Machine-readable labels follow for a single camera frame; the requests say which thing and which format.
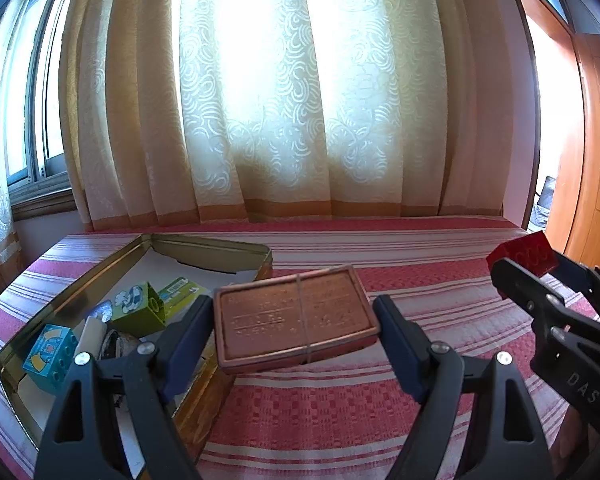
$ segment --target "metal tin tray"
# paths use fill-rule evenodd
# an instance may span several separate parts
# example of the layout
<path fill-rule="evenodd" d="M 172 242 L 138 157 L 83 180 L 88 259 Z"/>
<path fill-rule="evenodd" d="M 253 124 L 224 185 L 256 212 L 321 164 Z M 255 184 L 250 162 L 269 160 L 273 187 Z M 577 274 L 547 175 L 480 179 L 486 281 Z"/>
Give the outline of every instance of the metal tin tray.
<path fill-rule="evenodd" d="M 256 280 L 271 277 L 273 257 L 264 245 L 214 240 L 187 234 L 142 234 L 121 248 L 53 298 L 0 350 L 0 382 L 16 418 L 38 448 L 42 429 L 18 395 L 25 373 L 22 363 L 43 326 L 47 323 L 75 326 L 149 248 L 183 264 L 220 272 L 257 270 Z M 233 378 L 218 368 L 213 337 L 203 353 L 185 399 L 173 420 L 191 457 L 197 459 L 226 398 Z"/>

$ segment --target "white wall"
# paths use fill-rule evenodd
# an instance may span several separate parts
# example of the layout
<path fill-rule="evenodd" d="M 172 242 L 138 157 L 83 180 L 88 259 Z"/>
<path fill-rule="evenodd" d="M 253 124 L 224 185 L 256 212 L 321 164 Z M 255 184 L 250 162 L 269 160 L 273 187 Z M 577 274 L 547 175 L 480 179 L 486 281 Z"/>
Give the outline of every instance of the white wall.
<path fill-rule="evenodd" d="M 77 211 L 20 220 L 14 226 L 20 238 L 25 266 L 29 266 L 65 236 L 83 232 Z"/>
<path fill-rule="evenodd" d="M 515 225 L 521 225 L 532 185 L 536 152 L 536 69 L 516 0 L 498 0 L 498 6 L 504 22 L 513 75 L 513 143 L 504 195 L 504 216 Z"/>

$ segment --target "metal screw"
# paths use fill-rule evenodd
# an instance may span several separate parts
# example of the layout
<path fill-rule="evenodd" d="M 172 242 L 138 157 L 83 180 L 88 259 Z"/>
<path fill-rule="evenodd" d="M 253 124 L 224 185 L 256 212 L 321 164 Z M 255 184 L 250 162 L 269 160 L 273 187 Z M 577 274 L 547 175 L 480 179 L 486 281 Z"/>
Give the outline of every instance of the metal screw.
<path fill-rule="evenodd" d="M 498 352 L 496 359 L 501 365 L 510 365 L 513 362 L 513 357 L 509 352 Z"/>
<path fill-rule="evenodd" d="M 562 306 L 562 303 L 560 302 L 560 300 L 558 298 L 556 298 L 553 294 L 547 294 L 546 296 L 546 300 L 551 303 L 553 306 L 558 307 L 558 306 Z"/>
<path fill-rule="evenodd" d="M 150 341 L 148 341 L 146 343 L 140 343 L 138 345 L 138 348 L 136 348 L 136 350 L 141 355 L 149 355 L 149 354 L 154 353 L 155 345 Z"/>
<path fill-rule="evenodd" d="M 78 366 L 82 366 L 91 361 L 91 356 L 88 352 L 80 352 L 74 359 L 74 363 Z"/>
<path fill-rule="evenodd" d="M 551 327 L 551 335 L 559 341 L 564 341 L 564 333 L 557 326 Z"/>
<path fill-rule="evenodd" d="M 431 351 L 436 354 L 446 354 L 451 350 L 451 346 L 443 341 L 434 341 L 431 343 Z"/>

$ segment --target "window sill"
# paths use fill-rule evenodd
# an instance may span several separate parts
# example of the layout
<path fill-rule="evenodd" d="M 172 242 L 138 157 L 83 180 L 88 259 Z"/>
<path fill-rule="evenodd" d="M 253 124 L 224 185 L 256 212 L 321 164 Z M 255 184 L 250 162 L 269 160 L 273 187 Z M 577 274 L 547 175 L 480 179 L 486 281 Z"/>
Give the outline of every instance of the window sill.
<path fill-rule="evenodd" d="M 9 198 L 14 221 L 76 209 L 66 172 L 10 189 Z"/>

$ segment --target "striped tablecloth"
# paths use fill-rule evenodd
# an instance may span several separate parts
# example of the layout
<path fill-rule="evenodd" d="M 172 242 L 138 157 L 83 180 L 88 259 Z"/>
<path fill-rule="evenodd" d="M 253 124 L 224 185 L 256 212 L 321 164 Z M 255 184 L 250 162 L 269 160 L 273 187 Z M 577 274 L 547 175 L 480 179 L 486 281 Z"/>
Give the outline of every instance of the striped tablecloth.
<path fill-rule="evenodd" d="M 354 264 L 371 298 L 390 294 L 430 338 L 460 353 L 491 356 L 507 349 L 532 392 L 548 439 L 564 402 L 532 373 L 530 319 L 491 285 L 484 257 L 524 233 L 499 218 L 436 217 L 275 224 L 205 224 L 169 231 L 267 244 L 274 275 Z M 135 234 L 64 238 L 0 295 L 0 348 L 52 297 Z M 581 312 L 580 295 L 545 279 Z M 440 473 L 451 478 L 468 427 L 471 399 L 462 399 Z M 417 413 L 400 390 L 380 344 L 332 360 L 240 376 L 198 468 L 206 479 L 383 478 Z M 35 448 L 0 389 L 0 457 L 18 478 L 30 478 Z"/>

